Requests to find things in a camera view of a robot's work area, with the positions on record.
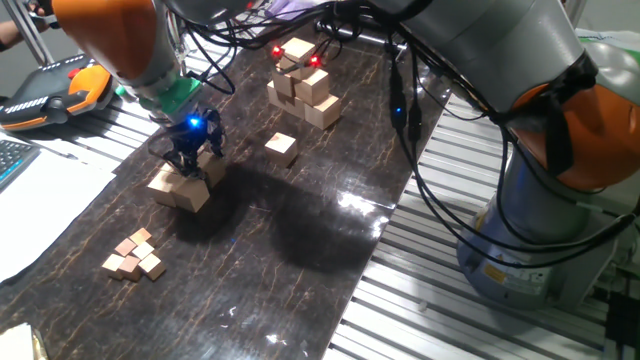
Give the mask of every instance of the gray wall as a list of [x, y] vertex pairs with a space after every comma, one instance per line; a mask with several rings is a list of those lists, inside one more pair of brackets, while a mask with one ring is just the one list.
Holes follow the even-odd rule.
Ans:
[[[10, 20], [7, 10], [0, 4], [0, 22]], [[78, 47], [62, 30], [49, 29], [42, 37], [55, 60], [78, 53]], [[24, 79], [37, 68], [38, 63], [24, 43], [0, 53], [0, 95], [11, 97]]]
[[640, 0], [587, 0], [578, 27], [640, 33]]

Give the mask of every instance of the metal frame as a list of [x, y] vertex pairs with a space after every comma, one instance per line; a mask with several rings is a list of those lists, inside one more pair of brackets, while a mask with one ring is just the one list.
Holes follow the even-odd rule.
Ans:
[[44, 44], [40, 32], [31, 20], [27, 9], [23, 6], [21, 0], [2, 0], [4, 7], [16, 24], [16, 27], [22, 34], [24, 42], [31, 50], [33, 57], [40, 66], [47, 66], [54, 63], [53, 56]]

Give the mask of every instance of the dark marble table surface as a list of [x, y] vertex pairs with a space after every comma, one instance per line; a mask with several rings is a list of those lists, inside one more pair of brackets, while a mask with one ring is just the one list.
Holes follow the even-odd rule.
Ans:
[[[155, 204], [145, 188], [160, 162], [137, 150], [37, 262], [0, 287], [0, 332], [30, 323], [55, 360], [322, 356], [410, 172], [389, 123], [381, 48], [349, 44], [326, 67], [343, 99], [327, 131], [268, 104], [266, 59], [242, 52], [229, 69], [236, 95], [212, 97], [229, 165], [205, 207], [193, 215]], [[426, 135], [440, 109], [424, 100], [423, 112]], [[291, 169], [265, 157], [275, 132], [299, 142]], [[100, 265], [141, 227], [167, 272], [155, 283], [107, 278]]]

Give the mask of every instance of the white paper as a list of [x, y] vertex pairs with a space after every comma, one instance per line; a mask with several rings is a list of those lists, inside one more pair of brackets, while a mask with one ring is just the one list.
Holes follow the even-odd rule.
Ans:
[[41, 150], [0, 193], [0, 283], [36, 261], [114, 177]]
[[29, 324], [18, 325], [0, 335], [3, 359], [33, 360], [33, 340]]

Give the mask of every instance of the stack of wooden blocks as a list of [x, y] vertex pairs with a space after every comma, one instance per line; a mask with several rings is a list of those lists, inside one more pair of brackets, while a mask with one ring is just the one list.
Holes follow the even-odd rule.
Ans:
[[225, 175], [224, 160], [209, 152], [200, 153], [198, 166], [205, 173], [206, 181], [185, 178], [173, 167], [164, 164], [147, 188], [158, 204], [197, 213], [209, 200], [209, 189]]
[[[282, 58], [276, 68], [288, 69], [307, 62], [315, 45], [297, 38], [281, 48]], [[288, 74], [272, 71], [273, 81], [267, 85], [269, 102], [304, 119], [322, 130], [340, 117], [340, 99], [329, 93], [329, 74], [315, 67], [304, 67]]]
[[151, 281], [156, 281], [166, 268], [155, 254], [155, 241], [144, 228], [124, 239], [116, 246], [116, 254], [111, 254], [102, 268], [116, 279], [127, 279], [138, 282], [142, 273]]

